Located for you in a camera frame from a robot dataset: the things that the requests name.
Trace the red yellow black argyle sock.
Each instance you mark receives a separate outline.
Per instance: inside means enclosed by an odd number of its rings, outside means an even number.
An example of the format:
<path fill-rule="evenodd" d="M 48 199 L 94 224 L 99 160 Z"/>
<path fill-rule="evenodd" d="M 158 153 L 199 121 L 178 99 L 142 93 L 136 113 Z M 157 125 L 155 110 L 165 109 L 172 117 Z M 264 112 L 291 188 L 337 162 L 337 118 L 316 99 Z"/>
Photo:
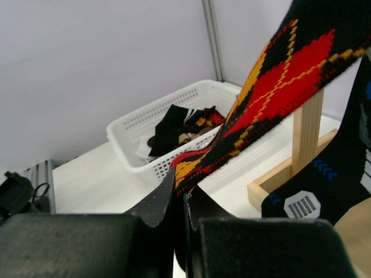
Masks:
<path fill-rule="evenodd" d="M 369 48 L 369 1 L 293 1 L 215 138 L 172 162 L 173 196 L 238 156 Z"/>

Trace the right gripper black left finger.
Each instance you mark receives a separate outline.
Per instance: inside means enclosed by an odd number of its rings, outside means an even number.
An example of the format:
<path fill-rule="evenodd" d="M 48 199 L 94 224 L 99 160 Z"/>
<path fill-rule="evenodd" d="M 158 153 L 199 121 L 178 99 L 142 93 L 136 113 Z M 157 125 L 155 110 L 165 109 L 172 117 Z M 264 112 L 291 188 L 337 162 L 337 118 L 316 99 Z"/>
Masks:
<path fill-rule="evenodd" d="M 139 217 L 145 225 L 156 228 L 164 222 L 172 204 L 175 170 L 169 169 L 160 184 L 146 197 L 124 212 L 124 215 Z"/>

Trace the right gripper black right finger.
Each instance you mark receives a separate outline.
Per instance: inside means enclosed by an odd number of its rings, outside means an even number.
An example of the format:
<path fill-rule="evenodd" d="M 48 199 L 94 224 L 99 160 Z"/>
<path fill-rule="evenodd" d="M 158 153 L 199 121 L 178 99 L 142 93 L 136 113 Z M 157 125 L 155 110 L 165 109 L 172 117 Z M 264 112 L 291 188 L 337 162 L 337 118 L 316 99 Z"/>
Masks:
<path fill-rule="evenodd" d="M 213 231 L 236 220 L 236 216 L 222 208 L 198 186 L 184 195 L 183 204 L 187 232 Z"/>

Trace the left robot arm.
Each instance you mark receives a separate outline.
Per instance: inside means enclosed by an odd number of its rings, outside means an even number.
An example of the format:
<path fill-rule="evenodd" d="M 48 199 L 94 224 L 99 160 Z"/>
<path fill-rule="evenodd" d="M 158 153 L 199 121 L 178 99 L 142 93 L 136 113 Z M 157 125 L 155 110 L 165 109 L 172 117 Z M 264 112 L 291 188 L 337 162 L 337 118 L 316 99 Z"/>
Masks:
<path fill-rule="evenodd" d="M 1 225 L 10 217 L 24 213 L 52 213 L 48 182 L 33 187 L 31 181 L 18 173 L 6 171 L 1 184 Z"/>

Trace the black blue sport sock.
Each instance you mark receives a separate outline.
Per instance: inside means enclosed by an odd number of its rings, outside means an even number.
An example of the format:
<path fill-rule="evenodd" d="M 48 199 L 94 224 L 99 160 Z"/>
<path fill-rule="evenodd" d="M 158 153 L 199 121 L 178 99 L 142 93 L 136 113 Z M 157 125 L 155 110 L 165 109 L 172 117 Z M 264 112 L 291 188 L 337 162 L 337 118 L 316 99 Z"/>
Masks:
<path fill-rule="evenodd" d="M 370 59 L 363 57 L 331 142 L 261 204 L 264 218 L 319 218 L 336 224 L 370 198 Z"/>

